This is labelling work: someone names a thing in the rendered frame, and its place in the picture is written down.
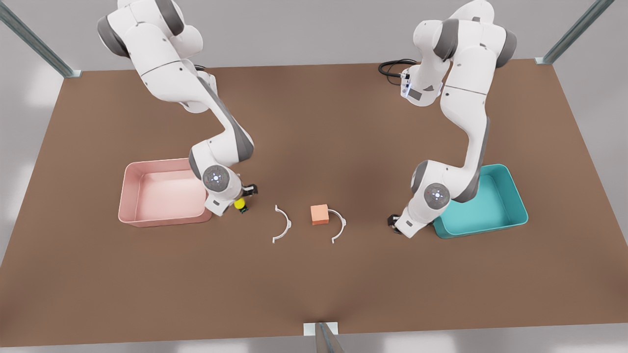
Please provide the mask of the silver frame post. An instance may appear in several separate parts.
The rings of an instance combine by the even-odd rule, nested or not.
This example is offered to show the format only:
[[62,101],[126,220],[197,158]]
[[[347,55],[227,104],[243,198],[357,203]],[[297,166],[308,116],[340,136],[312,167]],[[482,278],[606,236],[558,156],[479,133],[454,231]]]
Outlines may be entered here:
[[534,59],[535,63],[537,65],[553,65],[614,2],[615,0],[595,0],[544,56]]
[[338,341],[338,322],[303,324],[303,335],[314,336],[316,353],[345,353]]
[[9,7],[0,0],[0,21],[3,22],[18,38],[34,50],[47,64],[64,78],[79,78],[81,70],[72,69],[58,54],[44,43]]

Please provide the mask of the pink storage box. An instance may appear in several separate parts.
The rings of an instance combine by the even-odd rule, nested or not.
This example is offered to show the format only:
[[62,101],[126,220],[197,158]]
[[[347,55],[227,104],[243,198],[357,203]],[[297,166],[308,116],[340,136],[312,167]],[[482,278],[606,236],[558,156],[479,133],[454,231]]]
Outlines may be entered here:
[[204,223],[212,217],[206,189],[187,158],[129,164],[117,217],[135,227]]

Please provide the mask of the blue storage box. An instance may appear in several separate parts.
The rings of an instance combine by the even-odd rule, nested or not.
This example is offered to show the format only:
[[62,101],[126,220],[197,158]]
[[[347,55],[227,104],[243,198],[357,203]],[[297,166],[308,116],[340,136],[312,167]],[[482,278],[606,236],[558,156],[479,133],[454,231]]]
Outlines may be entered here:
[[434,221],[433,227],[439,238],[458,238],[527,223],[527,210],[506,166],[483,166],[478,187],[477,195],[471,201],[451,201]]

